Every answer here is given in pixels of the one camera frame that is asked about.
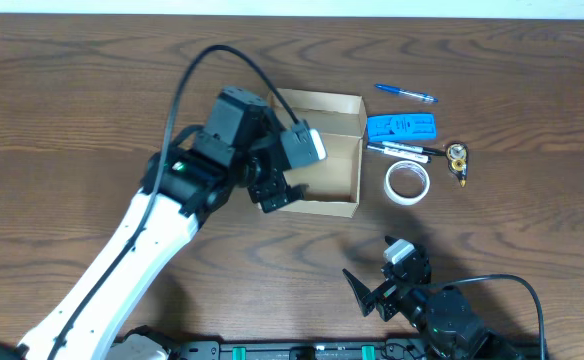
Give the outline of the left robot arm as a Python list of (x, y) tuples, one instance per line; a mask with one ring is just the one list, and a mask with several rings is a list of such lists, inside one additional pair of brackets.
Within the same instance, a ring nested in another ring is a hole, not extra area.
[(263, 212), (304, 196), (285, 172), (322, 161), (319, 132), (304, 120), (284, 126), (259, 96), (222, 89), (204, 125), (169, 136), (103, 250), (72, 290), (0, 359), (103, 359), (165, 265), (237, 187)]

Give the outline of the blue ballpoint pen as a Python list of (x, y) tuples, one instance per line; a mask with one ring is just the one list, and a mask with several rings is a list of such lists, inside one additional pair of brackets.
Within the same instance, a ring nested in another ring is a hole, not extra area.
[(390, 93), (396, 96), (403, 96), (411, 99), (415, 99), (417, 101), (421, 101), (424, 103), (437, 103), (438, 99), (433, 97), (432, 95), (426, 93), (420, 93), (415, 91), (406, 90), (403, 88), (386, 85), (386, 84), (375, 84), (375, 88), (381, 90), (386, 93)]

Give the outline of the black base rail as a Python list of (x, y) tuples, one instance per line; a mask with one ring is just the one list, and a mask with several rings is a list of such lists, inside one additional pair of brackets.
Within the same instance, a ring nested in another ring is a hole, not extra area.
[(417, 338), (273, 343), (222, 343), (206, 340), (161, 346), (156, 340), (140, 335), (133, 335), (113, 345), (106, 355), (107, 360), (414, 360), (437, 357), (433, 350)]

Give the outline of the blue plastic case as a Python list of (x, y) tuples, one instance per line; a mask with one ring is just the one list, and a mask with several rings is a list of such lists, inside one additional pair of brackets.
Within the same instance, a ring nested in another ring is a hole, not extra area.
[(375, 115), (367, 119), (367, 133), (370, 142), (433, 140), (437, 126), (430, 113)]

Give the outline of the brown cardboard box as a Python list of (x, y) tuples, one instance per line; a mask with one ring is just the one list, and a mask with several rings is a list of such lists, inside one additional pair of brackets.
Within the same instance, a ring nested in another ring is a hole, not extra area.
[(300, 120), (316, 129), (327, 157), (312, 166), (284, 173), (290, 185), (304, 185), (305, 195), (283, 207), (286, 212), (351, 218), (360, 203), (361, 162), (367, 113), (363, 97), (282, 89)]

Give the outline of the white whiteboard marker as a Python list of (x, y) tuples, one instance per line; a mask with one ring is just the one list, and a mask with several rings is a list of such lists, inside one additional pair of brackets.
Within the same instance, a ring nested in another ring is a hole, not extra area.
[(431, 158), (428, 155), (423, 155), (415, 152), (400, 150), (386, 146), (373, 145), (371, 143), (368, 143), (366, 148), (369, 150), (382, 153), (387, 156), (401, 158), (404, 160), (410, 160), (421, 164), (427, 164), (431, 162)]

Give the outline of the yellow correction tape dispenser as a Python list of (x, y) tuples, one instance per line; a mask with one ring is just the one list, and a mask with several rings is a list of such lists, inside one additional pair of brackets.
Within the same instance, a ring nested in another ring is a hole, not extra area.
[(465, 187), (468, 176), (468, 147), (464, 143), (451, 143), (446, 148), (448, 168), (454, 174), (461, 187)]

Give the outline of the white masking tape roll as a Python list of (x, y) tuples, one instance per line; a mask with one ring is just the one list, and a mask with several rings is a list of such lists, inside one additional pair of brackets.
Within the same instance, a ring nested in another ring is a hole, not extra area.
[(425, 168), (413, 161), (402, 160), (392, 164), (385, 173), (383, 190), (397, 205), (412, 206), (429, 192), (431, 181)]

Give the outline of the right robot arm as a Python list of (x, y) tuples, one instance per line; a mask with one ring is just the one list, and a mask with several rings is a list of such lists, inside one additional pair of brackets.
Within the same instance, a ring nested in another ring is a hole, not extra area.
[(441, 359), (522, 359), (502, 336), (488, 328), (453, 285), (429, 290), (432, 270), (427, 250), (403, 239), (383, 253), (384, 282), (371, 290), (348, 270), (343, 274), (363, 316), (376, 311), (387, 322), (400, 314)]

